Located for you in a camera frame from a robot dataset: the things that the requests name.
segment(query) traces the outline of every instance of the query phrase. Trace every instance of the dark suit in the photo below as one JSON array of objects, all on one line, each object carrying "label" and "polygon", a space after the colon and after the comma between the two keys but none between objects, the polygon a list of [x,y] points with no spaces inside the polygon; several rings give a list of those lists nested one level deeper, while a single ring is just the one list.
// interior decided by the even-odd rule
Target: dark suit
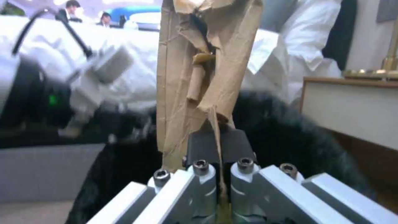
[{"label": "dark suit", "polygon": [[64,19],[66,22],[69,22],[69,21],[78,22],[78,23],[83,22],[83,21],[82,21],[81,19],[79,19],[79,18],[70,18],[70,19],[68,19],[68,16],[67,16],[67,13],[66,13],[66,10],[65,10],[65,9],[60,9],[60,10],[58,11],[57,16],[55,16],[55,19],[56,19],[56,20],[60,20],[60,18]]}]

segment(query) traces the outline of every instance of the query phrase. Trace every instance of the black cable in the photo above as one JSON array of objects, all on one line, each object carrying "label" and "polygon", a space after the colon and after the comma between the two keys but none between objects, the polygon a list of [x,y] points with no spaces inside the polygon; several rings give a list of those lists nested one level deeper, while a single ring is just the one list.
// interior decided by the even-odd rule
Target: black cable
[{"label": "black cable", "polygon": [[29,31],[29,29],[32,27],[34,21],[41,17],[42,15],[46,14],[46,13],[51,13],[53,14],[57,19],[59,19],[64,26],[66,27],[66,29],[69,31],[69,33],[72,35],[72,37],[76,40],[76,42],[78,43],[78,45],[82,48],[84,54],[86,55],[86,58],[90,58],[93,54],[93,52],[84,44],[84,42],[82,41],[82,39],[76,34],[76,32],[73,30],[73,28],[68,24],[67,21],[65,21],[65,19],[62,16],[59,16],[58,13],[56,11],[54,11],[51,8],[44,8],[38,12],[36,12],[32,18],[30,19],[30,21],[25,25],[25,27],[23,28],[21,34],[18,37],[17,42],[15,43],[15,46],[12,50],[12,55],[17,55],[19,52],[19,49],[22,45],[22,41],[24,40],[27,32]]}]

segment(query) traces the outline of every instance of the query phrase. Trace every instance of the cardboard tube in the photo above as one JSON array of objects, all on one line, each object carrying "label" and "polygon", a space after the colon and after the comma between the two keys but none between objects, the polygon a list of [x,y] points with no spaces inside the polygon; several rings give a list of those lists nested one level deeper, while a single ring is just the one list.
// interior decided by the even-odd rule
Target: cardboard tube
[{"label": "cardboard tube", "polygon": [[203,78],[205,77],[205,70],[202,65],[194,65],[189,82],[187,99],[198,101],[202,87]]},{"label": "cardboard tube", "polygon": [[392,32],[390,47],[388,49],[387,56],[388,57],[396,57],[397,50],[398,50],[398,17],[395,20],[394,30]]}]

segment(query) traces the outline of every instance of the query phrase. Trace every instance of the white wall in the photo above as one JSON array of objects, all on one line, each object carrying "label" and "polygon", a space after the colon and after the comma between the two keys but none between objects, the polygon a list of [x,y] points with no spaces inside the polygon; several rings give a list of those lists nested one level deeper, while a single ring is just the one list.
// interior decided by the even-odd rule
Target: white wall
[{"label": "white wall", "polygon": [[347,69],[380,69],[386,57],[394,21],[376,23],[380,0],[358,0],[353,42]]}]

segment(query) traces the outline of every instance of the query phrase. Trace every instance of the black fur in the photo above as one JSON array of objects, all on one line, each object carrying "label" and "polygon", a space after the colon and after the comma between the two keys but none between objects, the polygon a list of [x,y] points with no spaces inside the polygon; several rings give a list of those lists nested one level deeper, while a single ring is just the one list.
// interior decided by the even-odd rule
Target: black fur
[{"label": "black fur", "polygon": [[[155,120],[154,110],[148,115]],[[270,94],[241,92],[233,119],[236,128],[246,132],[261,167],[292,163],[305,177],[326,172],[375,199],[356,163],[332,136]],[[156,129],[142,136],[136,143],[107,145],[98,155],[68,224],[86,223],[130,181],[146,183],[161,166]]]}]

